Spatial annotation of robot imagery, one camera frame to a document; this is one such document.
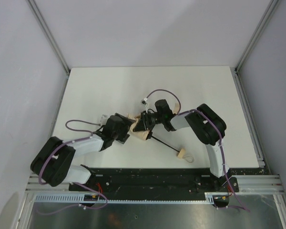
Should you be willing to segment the beige folding umbrella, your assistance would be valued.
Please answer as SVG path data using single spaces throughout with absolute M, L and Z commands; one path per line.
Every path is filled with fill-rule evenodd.
M 156 112 L 157 113 L 157 124 L 162 124 L 164 126 L 164 128 L 168 131 L 172 130 L 173 128 L 171 126 L 168 125 L 168 121 L 166 121 L 166 119 L 169 119 L 171 117 L 176 116 L 175 113 L 172 112 L 172 110 L 169 108 L 169 105 L 167 104 L 167 102 L 165 102 L 164 104 L 162 104 L 162 102 L 165 102 L 165 100 L 159 100 L 157 101 L 157 106 L 156 106 L 156 110 L 153 110 L 151 108 L 148 109 L 148 111 L 150 112 Z M 141 118 L 141 112 L 138 115 L 132 115 L 132 114 L 128 114 L 127 118 L 133 119 L 134 123 L 132 124 L 132 126 L 130 127 L 130 132 L 137 138 L 146 141 L 146 131 L 144 132 L 134 132 L 133 128 L 135 127 L 136 123 L 138 122 L 138 119 Z M 177 152 L 176 156 L 179 159 L 183 159 L 185 161 L 187 161 L 188 163 L 193 163 L 194 162 L 194 157 L 191 154 L 188 154 L 186 152 L 186 150 L 184 148 L 176 148 L 172 145 L 170 145 L 169 143 L 157 138 L 156 136 L 153 135 L 153 137 L 151 138 L 157 142 L 159 142 L 160 144 L 174 150 L 175 152 Z

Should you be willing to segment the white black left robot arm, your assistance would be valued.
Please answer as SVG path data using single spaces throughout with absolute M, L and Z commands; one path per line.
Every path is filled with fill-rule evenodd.
M 50 137 L 31 163 L 31 171 L 38 175 L 40 185 L 56 187 L 61 183 L 86 184 L 92 171 L 85 165 L 72 164 L 75 157 L 87 153 L 101 152 L 112 146 L 114 141 L 124 144 L 134 120 L 118 113 L 104 116 L 99 129 L 84 138 L 63 141 Z

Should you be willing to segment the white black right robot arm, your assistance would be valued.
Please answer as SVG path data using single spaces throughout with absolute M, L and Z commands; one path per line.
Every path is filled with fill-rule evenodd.
M 206 145 L 210 161 L 210 172 L 221 178 L 228 172 L 222 156 L 222 140 L 226 124 L 208 105 L 201 104 L 196 109 L 174 114 L 165 99 L 155 102 L 156 112 L 143 111 L 137 118 L 132 132 L 151 133 L 155 125 L 162 124 L 166 131 L 173 132 L 191 128 L 197 138 Z

